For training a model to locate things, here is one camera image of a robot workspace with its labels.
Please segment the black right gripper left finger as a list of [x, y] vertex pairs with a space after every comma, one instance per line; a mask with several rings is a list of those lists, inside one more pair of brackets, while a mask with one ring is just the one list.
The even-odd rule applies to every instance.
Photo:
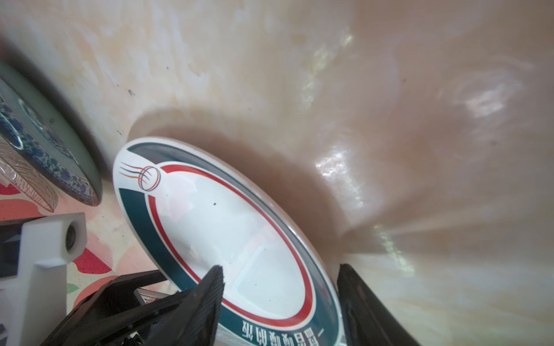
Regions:
[[215, 265], [145, 344], [213, 345], [223, 292], [223, 268]]

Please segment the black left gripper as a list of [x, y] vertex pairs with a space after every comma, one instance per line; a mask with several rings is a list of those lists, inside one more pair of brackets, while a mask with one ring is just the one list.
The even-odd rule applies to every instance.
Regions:
[[159, 270], [122, 275], [79, 303], [43, 345], [141, 345], [171, 317], [190, 291], [146, 303], [138, 289], [166, 280]]

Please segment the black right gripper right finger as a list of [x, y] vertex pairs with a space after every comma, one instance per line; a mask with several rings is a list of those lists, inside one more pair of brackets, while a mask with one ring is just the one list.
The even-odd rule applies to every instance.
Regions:
[[340, 266], [337, 284], [346, 344], [419, 346], [352, 266]]

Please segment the green red rim plate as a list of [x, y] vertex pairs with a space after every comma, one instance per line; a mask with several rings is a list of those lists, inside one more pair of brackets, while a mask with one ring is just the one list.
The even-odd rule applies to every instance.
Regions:
[[116, 155], [113, 186], [138, 241], [181, 291], [215, 265], [228, 345], [344, 345], [338, 294], [291, 218], [229, 164], [181, 141], [144, 137]]

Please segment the blue floral small plate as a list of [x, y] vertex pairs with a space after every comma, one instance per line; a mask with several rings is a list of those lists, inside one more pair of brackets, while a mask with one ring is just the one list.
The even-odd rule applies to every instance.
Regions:
[[1, 136], [30, 165], [73, 199], [102, 202], [102, 181], [86, 146], [52, 102], [1, 62]]

